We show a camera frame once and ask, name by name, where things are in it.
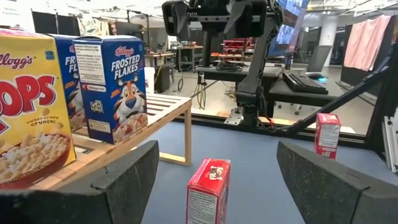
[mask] white column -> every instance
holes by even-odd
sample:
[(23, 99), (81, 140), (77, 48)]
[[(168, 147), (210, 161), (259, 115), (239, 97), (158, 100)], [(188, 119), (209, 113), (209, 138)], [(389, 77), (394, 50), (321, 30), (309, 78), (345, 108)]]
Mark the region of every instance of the white column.
[[(335, 36), (337, 31), (338, 16), (324, 15), (322, 17), (322, 31), (319, 39), (319, 45), (332, 45), (335, 43)], [(329, 56), (326, 59), (325, 65), (329, 66), (331, 57), (331, 50)]]

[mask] wooden leg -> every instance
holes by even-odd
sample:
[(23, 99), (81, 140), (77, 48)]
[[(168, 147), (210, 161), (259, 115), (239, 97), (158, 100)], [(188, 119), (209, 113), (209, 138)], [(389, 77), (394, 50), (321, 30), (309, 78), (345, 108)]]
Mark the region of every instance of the wooden leg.
[(191, 165), (192, 163), (192, 117), (191, 107), (184, 113), (184, 125), (185, 125), (185, 163)]

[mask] black foam pad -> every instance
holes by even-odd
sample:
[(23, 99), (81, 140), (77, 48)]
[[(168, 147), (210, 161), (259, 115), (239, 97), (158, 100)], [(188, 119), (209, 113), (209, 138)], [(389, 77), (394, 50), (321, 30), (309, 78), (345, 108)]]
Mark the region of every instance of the black foam pad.
[(141, 223), (158, 163), (150, 141), (57, 191), (0, 190), (0, 223)]
[(305, 223), (397, 223), (395, 185), (286, 141), (277, 160)]

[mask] small red box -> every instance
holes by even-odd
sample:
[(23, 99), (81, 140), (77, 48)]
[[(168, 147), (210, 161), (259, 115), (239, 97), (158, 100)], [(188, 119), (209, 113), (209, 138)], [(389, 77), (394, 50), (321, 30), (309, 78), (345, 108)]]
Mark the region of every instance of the small red box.
[(205, 159), (188, 183), (186, 224), (224, 224), (231, 163)]
[(341, 123), (335, 114), (317, 114), (315, 152), (329, 159), (336, 159)]

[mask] chair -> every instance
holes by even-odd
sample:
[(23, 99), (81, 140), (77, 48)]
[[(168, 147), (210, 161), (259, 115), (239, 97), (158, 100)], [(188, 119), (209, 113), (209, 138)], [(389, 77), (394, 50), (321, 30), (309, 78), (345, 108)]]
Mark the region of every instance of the chair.
[[(292, 68), (291, 72), (298, 71), (298, 74), (301, 75), (302, 72), (305, 72), (303, 75), (311, 75), (316, 73), (322, 73), (323, 66), (325, 65), (326, 59), (330, 53), (330, 50), (333, 46), (330, 45), (319, 45), (315, 47), (313, 54), (310, 59), (310, 63), (308, 63), (308, 67), (306, 68)], [(299, 115), (299, 110), (301, 109), (301, 105), (297, 105), (294, 114)]]

